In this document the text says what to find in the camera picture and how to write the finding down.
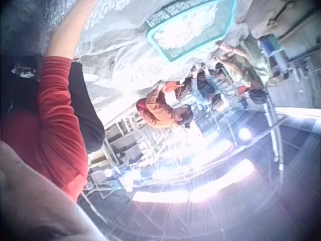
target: red shirt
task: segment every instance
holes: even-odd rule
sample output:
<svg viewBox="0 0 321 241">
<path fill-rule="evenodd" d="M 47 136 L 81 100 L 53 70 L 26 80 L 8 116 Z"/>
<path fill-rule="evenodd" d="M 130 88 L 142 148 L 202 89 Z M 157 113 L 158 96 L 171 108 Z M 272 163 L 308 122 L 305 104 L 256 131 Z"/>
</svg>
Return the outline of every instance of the red shirt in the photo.
<svg viewBox="0 0 321 241">
<path fill-rule="evenodd" d="M 13 112 L 1 123 L 1 139 L 21 159 L 74 201 L 88 175 L 88 157 L 78 118 L 71 107 L 68 76 L 71 60 L 46 57 L 39 85 L 39 115 Z"/>
</svg>

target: person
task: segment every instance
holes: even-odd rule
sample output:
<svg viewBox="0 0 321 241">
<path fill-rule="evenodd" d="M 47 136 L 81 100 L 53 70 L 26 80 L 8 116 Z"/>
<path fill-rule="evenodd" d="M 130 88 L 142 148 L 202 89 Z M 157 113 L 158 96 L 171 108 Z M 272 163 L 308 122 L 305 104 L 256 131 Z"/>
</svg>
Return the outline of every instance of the person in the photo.
<svg viewBox="0 0 321 241">
<path fill-rule="evenodd" d="M 222 73 L 209 70 L 206 64 L 202 64 L 201 72 L 198 72 L 195 66 L 192 67 L 191 72 L 192 77 L 186 78 L 183 82 L 184 86 L 176 90 L 177 100 L 182 101 L 191 93 L 197 104 L 211 104 L 217 111 L 223 111 L 224 108 L 228 107 L 228 101 L 220 93 L 214 80 L 225 78 Z"/>
<path fill-rule="evenodd" d="M 96 0 L 78 0 L 53 34 L 40 72 L 38 114 L 9 112 L 1 122 L 1 140 L 74 202 L 87 182 L 88 157 L 71 106 L 68 76 L 81 33 L 95 6 Z"/>
<path fill-rule="evenodd" d="M 6 63 L 1 69 L 2 116 L 9 112 L 22 111 L 39 114 L 37 103 L 39 94 L 38 66 L 41 65 L 43 57 L 41 55 L 23 57 L 1 55 L 1 58 L 2 63 Z M 102 147 L 105 140 L 105 130 L 90 100 L 83 66 L 79 58 L 74 58 L 71 63 L 68 82 L 71 106 L 79 120 L 86 151 L 90 154 Z"/>
<path fill-rule="evenodd" d="M 172 108 L 165 100 L 166 84 L 161 82 L 147 98 L 137 101 L 136 108 L 141 118 L 154 128 L 169 128 L 175 125 L 190 128 L 194 114 L 189 106 Z"/>
<path fill-rule="evenodd" d="M 3 241 L 104 241 L 84 211 L 1 141 Z"/>
<path fill-rule="evenodd" d="M 258 57 L 256 58 L 257 61 L 255 61 L 241 49 L 227 46 L 222 42 L 217 43 L 217 45 L 225 53 L 236 55 L 234 62 L 228 60 L 226 56 L 213 56 L 213 59 L 224 66 L 233 81 L 243 84 L 243 86 L 238 88 L 241 98 L 244 99 L 248 94 L 255 104 L 267 103 L 267 93 L 264 88 L 270 75 L 269 65 L 266 64 L 266 59 L 262 56 L 264 54 L 261 52 L 256 54 Z"/>
</svg>

